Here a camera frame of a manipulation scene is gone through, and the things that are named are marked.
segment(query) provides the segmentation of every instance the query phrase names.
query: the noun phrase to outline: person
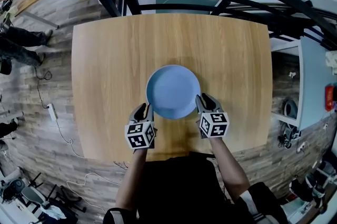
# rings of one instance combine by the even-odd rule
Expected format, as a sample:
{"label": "person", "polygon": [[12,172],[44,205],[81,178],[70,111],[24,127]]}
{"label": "person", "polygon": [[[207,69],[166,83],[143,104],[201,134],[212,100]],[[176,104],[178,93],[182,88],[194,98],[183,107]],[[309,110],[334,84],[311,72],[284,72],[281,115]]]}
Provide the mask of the person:
{"label": "person", "polygon": [[15,59],[20,63],[38,67],[42,64],[43,55],[38,55],[34,51],[29,51],[24,47],[47,45],[53,31],[29,32],[22,28],[6,27],[3,23],[0,33],[0,62],[2,69],[9,69],[11,60]]}
{"label": "person", "polygon": [[274,194],[262,182],[250,184],[222,137],[208,140],[234,203],[227,200],[214,165],[204,154],[145,162],[147,148],[136,149],[118,190],[116,207],[105,214],[103,224],[288,223]]}
{"label": "person", "polygon": [[16,131],[18,128],[17,118],[13,119],[9,124],[0,123],[0,138],[5,137],[13,131]]}

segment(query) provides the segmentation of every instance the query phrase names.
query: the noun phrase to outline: wooden floor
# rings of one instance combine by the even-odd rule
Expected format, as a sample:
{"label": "wooden floor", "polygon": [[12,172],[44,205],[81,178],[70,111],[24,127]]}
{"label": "wooden floor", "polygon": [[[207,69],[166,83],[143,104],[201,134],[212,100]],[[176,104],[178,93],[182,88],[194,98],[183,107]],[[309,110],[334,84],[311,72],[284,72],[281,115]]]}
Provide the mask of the wooden floor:
{"label": "wooden floor", "polygon": [[[52,72],[52,79],[40,82],[40,91],[45,104],[53,103],[62,134],[66,140],[72,139],[77,154],[82,154],[74,118],[73,93],[71,82],[71,48],[73,26],[108,15],[97,0],[41,0],[33,5],[31,12],[60,24],[49,47],[38,47],[36,51],[45,52],[46,59],[38,68],[42,76],[47,70]],[[37,23],[19,18],[14,22],[28,30],[46,30]],[[14,63],[9,76],[0,75],[2,101],[0,110],[23,111],[19,129],[13,133],[15,140],[6,140],[9,154],[5,158],[0,154],[1,169],[4,174],[14,170],[14,165],[22,167],[33,178],[39,172],[43,181],[41,191],[48,194],[53,184],[66,186],[66,181],[84,182],[84,176],[96,172],[111,181],[121,182],[125,174],[114,163],[104,163],[74,156],[71,148],[61,138],[57,125],[51,121],[48,111],[43,109],[36,90],[37,79],[34,68]],[[288,191],[288,184],[295,175],[303,176],[311,170],[329,147],[335,133],[336,118],[330,117],[303,130],[303,138],[309,146],[305,152],[297,154],[296,144],[291,149],[279,148],[277,137],[280,123],[271,119],[268,142],[265,146],[235,153],[236,159],[246,171],[251,183],[265,182],[277,197],[283,197]],[[114,206],[117,186],[96,176],[89,176],[87,185],[73,188],[90,203],[105,210]],[[79,214],[78,223],[100,221],[97,216],[104,213],[100,208],[87,206],[86,213]]]}

